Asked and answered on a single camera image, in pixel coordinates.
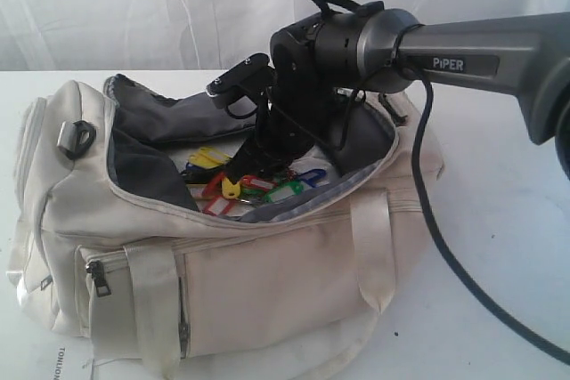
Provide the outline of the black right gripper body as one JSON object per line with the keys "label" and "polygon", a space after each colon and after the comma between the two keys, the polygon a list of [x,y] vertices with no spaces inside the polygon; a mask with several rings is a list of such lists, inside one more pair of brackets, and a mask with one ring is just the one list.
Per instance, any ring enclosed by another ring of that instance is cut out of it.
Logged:
{"label": "black right gripper body", "polygon": [[256,105],[254,131],[244,141],[247,162],[292,162],[316,144],[338,149],[338,95],[332,88],[265,85],[246,97]]}

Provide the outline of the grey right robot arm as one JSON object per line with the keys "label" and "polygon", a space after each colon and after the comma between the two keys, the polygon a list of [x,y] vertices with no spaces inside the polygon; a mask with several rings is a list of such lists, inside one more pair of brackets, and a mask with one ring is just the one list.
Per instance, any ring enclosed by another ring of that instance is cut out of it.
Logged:
{"label": "grey right robot arm", "polygon": [[530,140],[554,141],[569,167],[569,16],[565,12],[423,25],[381,2],[323,6],[281,28],[269,53],[257,53],[208,86],[219,109],[241,98],[255,104],[256,132],[227,174],[268,175],[315,144],[342,150],[353,93],[397,93],[413,81],[516,97]]}

